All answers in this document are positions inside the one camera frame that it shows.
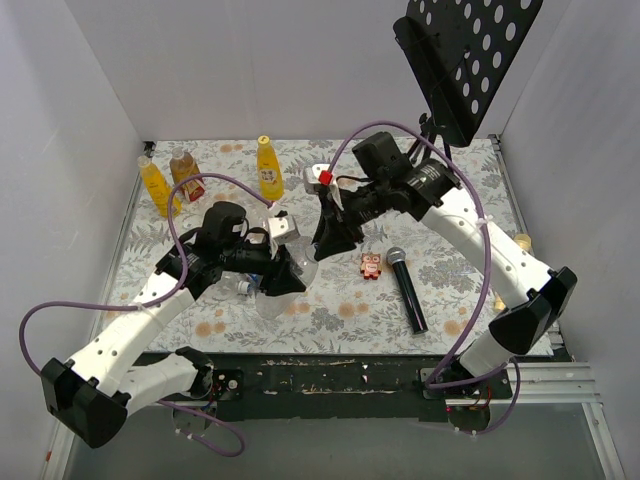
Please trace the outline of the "clear crushed plastic bottle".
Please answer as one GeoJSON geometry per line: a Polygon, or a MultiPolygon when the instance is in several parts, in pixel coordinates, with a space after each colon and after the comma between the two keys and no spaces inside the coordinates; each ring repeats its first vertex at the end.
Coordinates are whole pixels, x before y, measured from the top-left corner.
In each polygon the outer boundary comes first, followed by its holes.
{"type": "MultiPolygon", "coordinates": [[[[286,244],[292,256],[293,272],[304,283],[305,289],[311,286],[318,271],[318,262],[315,260],[316,245],[308,236],[302,236],[286,244]]],[[[258,292],[255,297],[257,313],[265,320],[274,320],[283,314],[299,297],[301,293],[288,293],[277,297],[269,297],[263,292],[258,292]]]]}

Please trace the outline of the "brown tea bottle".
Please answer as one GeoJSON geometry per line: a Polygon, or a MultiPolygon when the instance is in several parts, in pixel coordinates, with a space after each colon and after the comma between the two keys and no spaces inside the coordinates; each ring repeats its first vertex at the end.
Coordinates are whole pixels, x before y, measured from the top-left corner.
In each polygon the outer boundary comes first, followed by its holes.
{"type": "Polygon", "coordinates": [[[182,147],[174,147],[169,166],[174,183],[182,183],[180,190],[188,202],[195,202],[205,194],[201,179],[185,181],[186,178],[200,173],[196,160],[188,151],[182,147]]]}

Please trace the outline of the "yellow honey pomelo bottle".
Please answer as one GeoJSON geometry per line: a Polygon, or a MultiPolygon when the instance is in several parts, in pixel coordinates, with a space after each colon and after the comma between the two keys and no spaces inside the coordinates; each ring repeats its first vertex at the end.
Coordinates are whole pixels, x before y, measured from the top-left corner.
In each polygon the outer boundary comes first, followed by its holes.
{"type": "Polygon", "coordinates": [[[137,159],[140,176],[158,213],[164,217],[175,217],[181,211],[179,199],[174,196],[169,201],[171,187],[150,157],[141,155],[137,159]]]}

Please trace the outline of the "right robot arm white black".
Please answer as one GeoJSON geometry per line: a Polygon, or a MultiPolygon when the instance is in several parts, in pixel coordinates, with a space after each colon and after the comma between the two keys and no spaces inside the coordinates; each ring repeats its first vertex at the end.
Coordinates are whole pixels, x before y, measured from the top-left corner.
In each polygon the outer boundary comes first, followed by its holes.
{"type": "Polygon", "coordinates": [[[364,239],[363,225],[389,211],[407,213],[447,240],[482,273],[481,292],[494,290],[505,307],[465,350],[454,347],[425,385],[454,388],[469,398],[479,395],[490,376],[527,354],[562,315],[576,274],[568,267],[552,269],[502,231],[448,158],[414,163],[388,132],[370,136],[352,152],[366,177],[354,191],[339,187],[330,164],[304,173],[307,192],[321,204],[313,237],[316,258],[353,250],[364,239]]]}

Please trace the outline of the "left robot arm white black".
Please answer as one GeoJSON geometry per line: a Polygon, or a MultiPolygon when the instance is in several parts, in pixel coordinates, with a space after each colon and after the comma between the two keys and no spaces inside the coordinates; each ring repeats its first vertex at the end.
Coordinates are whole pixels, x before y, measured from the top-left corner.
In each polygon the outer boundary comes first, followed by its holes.
{"type": "Polygon", "coordinates": [[[135,362],[226,273],[258,276],[258,291],[271,298],[304,292],[302,268],[286,247],[298,237],[294,218],[284,211],[251,227],[240,205],[214,203],[201,226],[180,235],[156,264],[131,310],[68,360],[45,364],[40,377],[48,411],[89,447],[99,448],[129,415],[158,400],[173,394],[208,397],[215,368],[198,350],[183,347],[143,367],[135,362]]]}

